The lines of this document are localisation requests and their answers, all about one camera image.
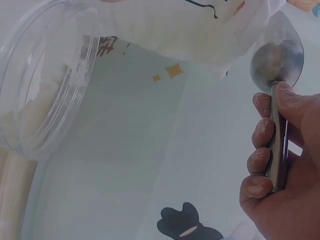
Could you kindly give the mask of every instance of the white bag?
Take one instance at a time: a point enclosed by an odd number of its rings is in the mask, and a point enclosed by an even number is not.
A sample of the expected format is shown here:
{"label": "white bag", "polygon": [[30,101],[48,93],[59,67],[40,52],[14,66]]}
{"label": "white bag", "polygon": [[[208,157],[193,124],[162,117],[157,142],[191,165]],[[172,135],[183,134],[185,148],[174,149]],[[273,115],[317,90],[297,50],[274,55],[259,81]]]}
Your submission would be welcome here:
{"label": "white bag", "polygon": [[204,64],[223,78],[286,0],[104,0],[102,35]]}

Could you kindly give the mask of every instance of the light blue surface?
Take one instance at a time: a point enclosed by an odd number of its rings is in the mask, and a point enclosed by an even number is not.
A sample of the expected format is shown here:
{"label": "light blue surface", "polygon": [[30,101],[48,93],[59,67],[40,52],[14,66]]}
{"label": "light blue surface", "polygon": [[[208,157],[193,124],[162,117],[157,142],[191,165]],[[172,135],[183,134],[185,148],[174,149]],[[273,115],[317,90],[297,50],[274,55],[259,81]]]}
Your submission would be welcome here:
{"label": "light blue surface", "polygon": [[[284,12],[306,56],[295,89],[319,93],[320,32],[306,28],[319,22],[294,7]],[[39,164],[21,239],[169,240],[156,227],[160,211],[183,202],[196,206],[204,226],[230,236],[248,220],[239,187],[260,119],[251,55],[217,81],[187,62],[170,79],[164,67],[177,61],[138,47],[116,53],[97,59],[67,138]],[[157,74],[162,80],[153,82]]]}

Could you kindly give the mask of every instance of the fingernail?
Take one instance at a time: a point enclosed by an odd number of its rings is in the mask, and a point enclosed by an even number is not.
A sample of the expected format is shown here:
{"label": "fingernail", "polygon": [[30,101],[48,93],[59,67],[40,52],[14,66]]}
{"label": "fingernail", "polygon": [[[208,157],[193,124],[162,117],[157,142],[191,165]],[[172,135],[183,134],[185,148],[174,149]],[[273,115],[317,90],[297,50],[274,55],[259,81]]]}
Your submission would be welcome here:
{"label": "fingernail", "polygon": [[265,197],[272,189],[270,179],[263,176],[257,176],[252,179],[252,186],[247,189],[248,196],[253,199]]}
{"label": "fingernail", "polygon": [[269,181],[270,179],[265,176],[257,176],[252,179],[253,184],[256,186],[262,186],[263,184]]}
{"label": "fingernail", "polygon": [[270,96],[259,92],[253,96],[253,105],[258,111],[263,111],[263,116],[266,116],[270,109]]}
{"label": "fingernail", "polygon": [[280,109],[295,108],[300,104],[299,95],[296,95],[294,89],[284,81],[278,84],[276,95]]}
{"label": "fingernail", "polygon": [[280,91],[280,94],[284,98],[292,98],[295,95],[294,89],[285,81],[279,82],[277,90]]}

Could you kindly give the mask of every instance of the finger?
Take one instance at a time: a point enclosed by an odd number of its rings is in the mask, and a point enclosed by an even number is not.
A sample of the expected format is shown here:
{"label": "finger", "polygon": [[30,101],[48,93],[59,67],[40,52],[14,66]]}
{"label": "finger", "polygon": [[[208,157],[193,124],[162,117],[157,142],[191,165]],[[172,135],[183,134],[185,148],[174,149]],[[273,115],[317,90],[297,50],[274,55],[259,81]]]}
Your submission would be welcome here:
{"label": "finger", "polygon": [[297,145],[300,148],[303,148],[305,145],[304,138],[301,134],[300,129],[296,126],[292,125],[291,123],[288,124],[288,138],[291,142]]}
{"label": "finger", "polygon": [[262,118],[270,117],[271,97],[268,94],[258,92],[253,96],[252,102]]}
{"label": "finger", "polygon": [[320,168],[320,95],[297,95],[287,83],[280,82],[276,96],[280,113],[301,130],[305,145]]}
{"label": "finger", "polygon": [[251,175],[264,173],[267,168],[270,155],[271,151],[269,148],[261,147],[255,150],[248,158],[248,161],[246,163],[249,173]]}
{"label": "finger", "polygon": [[239,201],[243,211],[252,217],[252,212],[272,190],[272,182],[264,176],[248,176],[240,187]]}
{"label": "finger", "polygon": [[270,118],[263,118],[259,121],[251,137],[256,149],[268,145],[274,135],[274,128],[275,124]]}
{"label": "finger", "polygon": [[275,92],[282,116],[296,128],[301,129],[305,111],[314,102],[313,97],[295,94],[293,88],[284,81],[277,85]]}

